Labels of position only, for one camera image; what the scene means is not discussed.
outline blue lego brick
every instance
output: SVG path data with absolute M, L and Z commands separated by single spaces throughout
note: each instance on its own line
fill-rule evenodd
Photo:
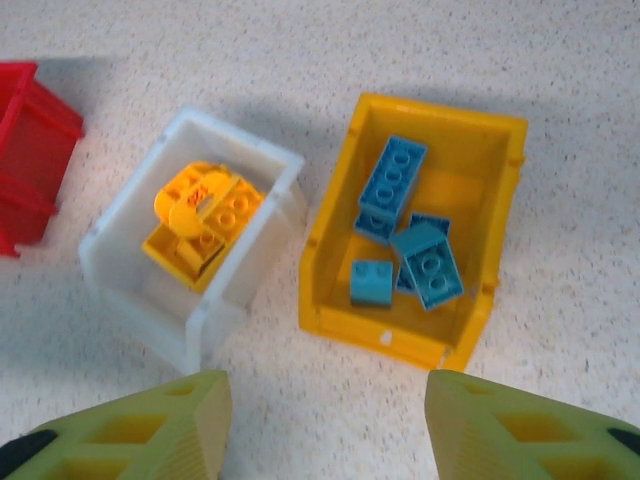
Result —
M 351 303 L 391 306 L 393 262 L 356 260 L 351 264 Z
M 393 235 L 396 225 L 393 222 L 372 217 L 366 212 L 360 212 L 353 229 L 374 242 L 386 246 L 389 245 L 389 238 Z
M 420 225 L 427 222 L 432 227 L 436 227 L 445 235 L 449 235 L 449 228 L 451 227 L 451 220 L 445 217 L 436 217 L 435 215 L 428 215 L 426 213 L 411 212 L 411 218 L 409 219 L 409 228 Z
M 429 222 L 422 222 L 392 235 L 389 242 L 402 261 L 446 239 L 447 236 Z
M 412 212 L 409 219 L 409 228 L 420 225 L 421 223 L 428 223 L 432 227 L 437 228 L 445 235 L 449 235 L 449 228 L 451 227 L 451 221 L 448 218 L 436 217 L 434 215 L 428 215 L 426 213 Z M 402 293 L 414 294 L 416 290 L 413 286 L 413 280 L 407 270 L 404 263 L 400 264 L 398 269 L 398 276 L 396 277 L 396 290 Z
M 427 147 L 391 136 L 360 196 L 363 212 L 397 224 L 418 179 Z
M 415 294 L 416 289 L 413 286 L 413 280 L 409 270 L 404 265 L 400 265 L 398 269 L 398 275 L 396 276 L 396 290 L 402 293 Z
M 425 310 L 462 295 L 464 287 L 446 237 L 404 259 Z

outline orange lego piece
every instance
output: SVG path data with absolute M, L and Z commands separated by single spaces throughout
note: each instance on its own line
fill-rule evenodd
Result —
M 263 199 L 224 165 L 192 163 L 158 192 L 154 210 L 161 224 L 142 249 L 202 293 Z

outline red plastic bin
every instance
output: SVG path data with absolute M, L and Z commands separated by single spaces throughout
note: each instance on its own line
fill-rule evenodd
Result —
M 39 242 L 83 119 L 35 79 L 35 63 L 0 63 L 0 255 Z

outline white plastic bin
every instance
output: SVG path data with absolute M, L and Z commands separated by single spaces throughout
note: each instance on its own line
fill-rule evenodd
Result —
M 268 192 L 203 295 L 190 291 L 141 249 L 158 224 L 160 188 L 194 161 L 224 163 Z M 297 182 L 304 158 L 186 107 L 80 244 L 92 294 L 125 328 L 184 374 L 247 321 L 258 285 L 293 235 L 307 203 Z

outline white speckled surface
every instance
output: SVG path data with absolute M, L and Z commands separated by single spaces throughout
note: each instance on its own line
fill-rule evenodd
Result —
M 76 248 L 183 104 L 305 155 L 315 209 L 363 90 L 529 119 L 503 284 L 468 372 L 640 425 L 640 2 L 0 0 L 0 13 L 0 55 L 38 59 L 87 128 L 44 243 L 0 260 L 0 441 L 176 376 L 91 303 Z M 302 240 L 215 358 L 234 394 L 224 478 L 435 478 L 427 374 L 297 330 Z

